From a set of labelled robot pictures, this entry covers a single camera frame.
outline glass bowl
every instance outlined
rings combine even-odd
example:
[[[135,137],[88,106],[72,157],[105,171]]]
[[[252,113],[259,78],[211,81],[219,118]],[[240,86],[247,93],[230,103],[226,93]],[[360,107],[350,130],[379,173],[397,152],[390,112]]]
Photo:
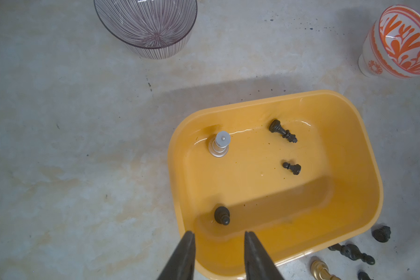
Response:
[[[188,42],[196,0],[94,0],[106,29],[141,57],[168,58]]]

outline orange floral pattern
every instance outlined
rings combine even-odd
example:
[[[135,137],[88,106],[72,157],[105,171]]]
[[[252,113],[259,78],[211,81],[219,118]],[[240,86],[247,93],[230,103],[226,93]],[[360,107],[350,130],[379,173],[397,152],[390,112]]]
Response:
[[[382,73],[382,68],[376,61],[370,60],[368,66],[369,69],[376,75],[380,75]]]
[[[407,25],[399,19],[410,19],[404,12],[394,10],[380,20],[381,42],[389,57],[402,69],[412,74],[420,74],[420,25],[410,21]]]
[[[398,73],[395,69],[392,68],[392,66],[390,66],[389,64],[387,64],[386,60],[384,59],[384,57],[381,55],[381,52],[378,50],[378,46],[377,46],[377,42],[375,40],[375,23],[372,26],[372,29],[370,29],[370,47],[372,48],[372,51],[376,57],[376,59],[378,60],[378,62],[380,63],[380,65],[390,74],[392,74],[393,76],[397,77],[397,78],[402,78],[402,79],[407,79],[410,78],[410,76],[407,75],[403,75],[402,73]]]

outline stain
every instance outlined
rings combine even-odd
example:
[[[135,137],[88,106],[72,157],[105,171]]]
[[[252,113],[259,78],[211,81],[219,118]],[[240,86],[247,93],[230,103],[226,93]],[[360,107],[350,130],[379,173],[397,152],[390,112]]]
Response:
[[[135,264],[140,262],[141,260],[146,259],[148,257],[149,249],[152,243],[152,241],[143,242],[141,245],[143,249],[137,255],[130,256],[123,260],[106,265],[106,276],[113,275],[131,264]]]
[[[27,186],[26,192],[21,196],[23,200],[32,198],[39,188],[51,188],[63,193],[56,193],[57,196],[65,195],[70,189],[75,186],[83,185],[84,182],[79,179],[61,180],[59,178],[50,179],[50,182],[36,182],[34,184],[23,184]]]
[[[340,84],[342,83],[342,73],[346,71],[346,66],[341,64],[335,68],[327,70],[325,75],[319,80],[319,82],[324,83],[326,85],[331,86],[331,89],[339,92],[340,91]]]
[[[162,228],[161,227],[156,227],[151,233],[152,237],[157,237],[160,234],[162,234]]]
[[[25,276],[30,275],[31,267],[34,267],[34,264],[32,264],[28,259],[23,258],[22,260],[14,260],[14,259],[6,259],[4,261],[0,262],[0,280],[4,279],[4,275],[6,271],[8,271],[10,268],[15,268],[23,272]]]
[[[115,147],[112,153],[95,155],[94,158],[97,158],[97,163],[107,165],[107,168],[119,169],[123,163],[127,162],[124,158],[125,151],[130,151],[132,148],[133,144],[131,142],[124,142]]]
[[[39,168],[40,173],[52,181],[59,180],[59,175],[64,174],[64,171],[59,167],[43,166]]]
[[[371,91],[374,95],[381,95],[383,97],[387,97],[389,95],[392,95],[395,92],[395,89],[393,87],[383,87],[379,91]]]
[[[46,231],[36,242],[36,246],[46,245],[51,242],[50,231]]]
[[[122,223],[128,219],[137,219],[144,213],[150,213],[154,209],[156,209],[156,204],[151,204],[151,201],[147,202],[140,198],[133,198],[123,205],[123,210],[115,216],[115,220]]]

